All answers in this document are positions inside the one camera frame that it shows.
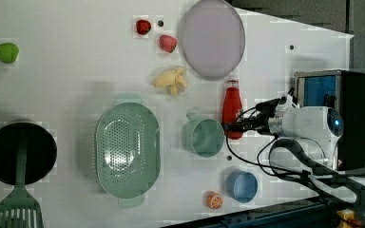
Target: toy banana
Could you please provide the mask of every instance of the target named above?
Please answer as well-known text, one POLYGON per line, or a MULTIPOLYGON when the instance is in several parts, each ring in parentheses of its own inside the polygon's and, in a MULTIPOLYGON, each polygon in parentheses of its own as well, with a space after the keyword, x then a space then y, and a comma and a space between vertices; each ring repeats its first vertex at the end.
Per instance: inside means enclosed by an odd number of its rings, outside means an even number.
POLYGON ((183 77, 185 68, 178 66, 174 69, 167 70, 160 74, 154 83, 155 87, 167 87, 169 86, 170 93, 173 96, 179 94, 179 86, 187 88, 187 82, 183 77))

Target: red water bottle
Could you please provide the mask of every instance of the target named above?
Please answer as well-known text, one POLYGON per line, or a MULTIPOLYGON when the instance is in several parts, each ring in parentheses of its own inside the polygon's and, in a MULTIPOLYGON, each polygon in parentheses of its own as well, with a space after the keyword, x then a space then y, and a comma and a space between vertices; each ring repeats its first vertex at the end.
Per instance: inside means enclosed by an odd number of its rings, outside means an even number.
MULTIPOLYGON (((226 95, 224 96, 223 113, 221 121, 224 124, 230 124, 236 120, 242 111, 239 79, 230 78, 227 81, 226 95)), ((242 132, 229 132, 227 137, 232 140, 238 140, 242 137, 242 132)))

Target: red strawberry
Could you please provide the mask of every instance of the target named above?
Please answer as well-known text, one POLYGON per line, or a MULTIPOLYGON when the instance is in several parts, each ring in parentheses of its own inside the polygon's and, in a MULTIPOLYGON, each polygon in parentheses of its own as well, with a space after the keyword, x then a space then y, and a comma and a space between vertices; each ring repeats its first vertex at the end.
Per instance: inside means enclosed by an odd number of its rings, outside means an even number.
POLYGON ((139 20, 136 22, 136 31, 140 35, 146 35, 150 30, 152 29, 152 26, 150 25, 150 22, 146 20, 139 20))
POLYGON ((161 35, 159 45, 162 50, 171 53, 177 46, 177 39, 169 35, 161 35))

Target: green spatula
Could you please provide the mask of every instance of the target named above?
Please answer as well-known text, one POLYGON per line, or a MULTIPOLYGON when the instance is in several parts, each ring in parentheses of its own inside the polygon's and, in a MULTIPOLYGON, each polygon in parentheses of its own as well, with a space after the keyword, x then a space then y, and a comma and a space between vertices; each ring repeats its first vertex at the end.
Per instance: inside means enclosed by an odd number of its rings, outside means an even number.
POLYGON ((0 228, 42 228, 43 216, 38 201, 26 190, 25 174, 28 151, 27 132, 19 132, 16 161, 16 184, 0 202, 0 228))

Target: purple plate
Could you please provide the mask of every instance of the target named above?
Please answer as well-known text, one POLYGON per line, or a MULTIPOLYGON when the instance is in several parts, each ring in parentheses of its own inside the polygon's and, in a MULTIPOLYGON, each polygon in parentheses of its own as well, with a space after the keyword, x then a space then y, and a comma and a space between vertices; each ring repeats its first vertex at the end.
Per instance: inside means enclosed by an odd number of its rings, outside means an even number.
POLYGON ((237 12, 223 0, 202 0, 182 22, 182 49, 206 77, 225 77, 240 63, 245 33, 237 12))

